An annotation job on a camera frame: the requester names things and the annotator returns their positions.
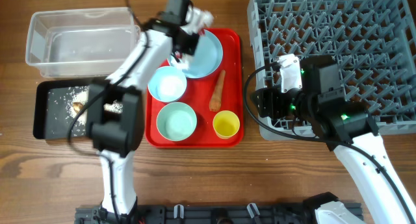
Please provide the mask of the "white napkin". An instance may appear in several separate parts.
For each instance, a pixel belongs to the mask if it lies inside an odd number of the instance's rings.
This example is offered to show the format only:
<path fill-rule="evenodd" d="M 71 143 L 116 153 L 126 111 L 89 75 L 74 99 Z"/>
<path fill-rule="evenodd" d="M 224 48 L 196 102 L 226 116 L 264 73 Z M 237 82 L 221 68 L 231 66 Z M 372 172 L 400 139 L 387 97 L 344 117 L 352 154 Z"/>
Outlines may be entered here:
<path fill-rule="evenodd" d="M 214 16 L 206 10 L 189 8 L 186 16 L 186 25 L 181 28 L 188 34 L 198 34 L 204 28 L 213 24 Z"/>
<path fill-rule="evenodd" d="M 191 67 L 193 58 L 194 57 L 192 55 L 188 55 L 184 53 L 181 55 L 181 57 L 177 57 L 175 54 L 172 54 L 170 63 L 171 63 L 171 66 L 177 69 L 187 71 Z"/>

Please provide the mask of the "light blue plate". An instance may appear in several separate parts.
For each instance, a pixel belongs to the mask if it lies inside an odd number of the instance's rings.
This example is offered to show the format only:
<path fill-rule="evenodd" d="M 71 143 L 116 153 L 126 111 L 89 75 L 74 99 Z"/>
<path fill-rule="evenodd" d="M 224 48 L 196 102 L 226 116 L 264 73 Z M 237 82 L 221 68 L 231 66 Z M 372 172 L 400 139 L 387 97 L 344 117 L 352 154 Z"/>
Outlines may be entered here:
<path fill-rule="evenodd" d="M 210 31 L 204 30 L 188 69 L 183 73 L 187 78 L 200 79 L 212 74 L 221 64 L 223 49 L 220 40 Z"/>

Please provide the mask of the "light blue bowl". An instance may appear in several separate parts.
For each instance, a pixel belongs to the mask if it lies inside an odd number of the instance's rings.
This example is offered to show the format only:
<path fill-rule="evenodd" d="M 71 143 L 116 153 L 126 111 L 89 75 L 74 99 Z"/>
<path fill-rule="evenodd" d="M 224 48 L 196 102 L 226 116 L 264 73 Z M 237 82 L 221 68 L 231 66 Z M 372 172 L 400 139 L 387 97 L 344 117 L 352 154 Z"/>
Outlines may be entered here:
<path fill-rule="evenodd" d="M 164 103 L 179 100 L 187 89 L 185 74 L 172 66 L 158 68 L 148 83 L 151 96 Z"/>

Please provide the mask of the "yellow plastic cup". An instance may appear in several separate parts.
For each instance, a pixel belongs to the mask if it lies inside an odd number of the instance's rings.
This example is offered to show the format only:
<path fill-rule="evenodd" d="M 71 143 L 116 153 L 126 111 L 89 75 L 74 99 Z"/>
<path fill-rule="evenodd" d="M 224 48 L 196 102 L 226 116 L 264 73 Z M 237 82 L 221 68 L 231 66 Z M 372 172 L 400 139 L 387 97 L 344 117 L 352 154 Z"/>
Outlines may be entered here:
<path fill-rule="evenodd" d="M 234 137 L 238 133 L 240 126 L 238 115 L 229 110 L 220 111 L 213 118 L 213 129 L 221 139 Z"/>

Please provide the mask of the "orange carrot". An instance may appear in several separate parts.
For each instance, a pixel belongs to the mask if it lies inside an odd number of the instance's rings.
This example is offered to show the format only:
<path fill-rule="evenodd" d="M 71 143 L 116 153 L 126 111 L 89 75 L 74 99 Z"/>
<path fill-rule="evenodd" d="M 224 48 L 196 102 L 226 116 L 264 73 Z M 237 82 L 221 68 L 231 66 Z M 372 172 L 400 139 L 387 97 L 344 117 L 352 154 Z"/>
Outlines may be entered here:
<path fill-rule="evenodd" d="M 226 76 L 226 71 L 222 70 L 218 76 L 218 80 L 215 84 L 211 100 L 209 102 L 209 110 L 211 112 L 218 112 L 222 104 L 222 90 L 224 87 L 224 80 Z"/>

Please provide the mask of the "mint green bowl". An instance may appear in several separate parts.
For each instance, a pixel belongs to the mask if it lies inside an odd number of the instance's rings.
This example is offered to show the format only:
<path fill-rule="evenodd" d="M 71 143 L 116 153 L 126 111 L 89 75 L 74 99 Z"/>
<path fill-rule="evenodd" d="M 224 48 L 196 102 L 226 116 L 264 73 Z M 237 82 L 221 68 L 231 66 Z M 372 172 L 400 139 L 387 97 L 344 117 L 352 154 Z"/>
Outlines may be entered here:
<path fill-rule="evenodd" d="M 169 103 L 157 115 L 157 130 L 161 136 L 173 142 L 189 138 L 197 126 L 195 111 L 182 102 Z"/>

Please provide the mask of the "white rice pile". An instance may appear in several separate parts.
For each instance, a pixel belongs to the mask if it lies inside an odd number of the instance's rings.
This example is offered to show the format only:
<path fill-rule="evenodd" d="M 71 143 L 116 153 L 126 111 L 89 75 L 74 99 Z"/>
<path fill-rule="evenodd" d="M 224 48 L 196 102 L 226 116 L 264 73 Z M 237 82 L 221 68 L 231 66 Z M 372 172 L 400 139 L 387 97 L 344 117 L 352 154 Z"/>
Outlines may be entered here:
<path fill-rule="evenodd" d="M 88 86 L 74 86 L 68 88 L 55 88 L 47 93 L 47 116 L 45 119 L 45 138 L 65 138 L 68 127 L 74 117 L 88 101 Z M 113 101 L 104 104 L 106 111 L 121 114 L 123 104 Z M 73 137 L 85 135 L 87 110 L 77 119 L 72 129 Z"/>

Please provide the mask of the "brown mushroom scrap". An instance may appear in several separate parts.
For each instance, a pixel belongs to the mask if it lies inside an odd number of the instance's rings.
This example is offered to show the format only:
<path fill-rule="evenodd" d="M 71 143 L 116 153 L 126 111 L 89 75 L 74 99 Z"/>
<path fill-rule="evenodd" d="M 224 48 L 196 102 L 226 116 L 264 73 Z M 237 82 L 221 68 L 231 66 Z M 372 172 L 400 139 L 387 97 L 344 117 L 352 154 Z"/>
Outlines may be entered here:
<path fill-rule="evenodd" d="M 81 109 L 84 107 L 84 104 L 82 104 L 82 103 L 80 103 L 80 102 L 74 102 L 73 104 L 72 104 L 72 110 L 76 113 L 76 114 L 78 114 L 80 111 L 81 111 Z"/>

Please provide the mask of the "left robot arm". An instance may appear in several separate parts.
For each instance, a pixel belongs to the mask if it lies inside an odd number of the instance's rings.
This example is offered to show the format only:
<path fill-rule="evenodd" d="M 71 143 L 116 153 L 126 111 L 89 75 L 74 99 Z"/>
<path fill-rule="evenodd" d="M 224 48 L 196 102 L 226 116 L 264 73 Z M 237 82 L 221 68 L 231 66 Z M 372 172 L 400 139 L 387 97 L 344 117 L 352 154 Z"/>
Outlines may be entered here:
<path fill-rule="evenodd" d="M 98 223 L 137 223 L 133 158 L 144 133 L 142 93 L 172 54 L 190 63 L 202 30 L 213 20 L 191 0 L 167 0 L 156 17 L 138 24 L 140 39 L 122 65 L 105 80 L 90 84 L 86 136 L 100 159 L 104 185 Z"/>

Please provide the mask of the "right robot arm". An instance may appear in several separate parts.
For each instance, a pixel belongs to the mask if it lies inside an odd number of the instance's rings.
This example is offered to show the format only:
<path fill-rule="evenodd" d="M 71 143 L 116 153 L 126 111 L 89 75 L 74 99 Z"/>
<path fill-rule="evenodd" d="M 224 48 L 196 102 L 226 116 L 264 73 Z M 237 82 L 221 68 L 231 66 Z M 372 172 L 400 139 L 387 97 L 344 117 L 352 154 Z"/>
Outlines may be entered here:
<path fill-rule="evenodd" d="M 414 223 L 415 203 L 387 155 L 379 128 L 363 103 L 346 100 L 336 61 L 330 55 L 303 60 L 283 55 L 249 79 L 263 70 L 278 72 L 281 85 L 243 94 L 244 105 L 252 102 L 257 109 L 250 114 L 254 121 L 286 138 L 326 144 L 352 177 L 374 222 Z M 314 135 L 276 131 L 260 120 L 287 116 L 310 123 Z"/>

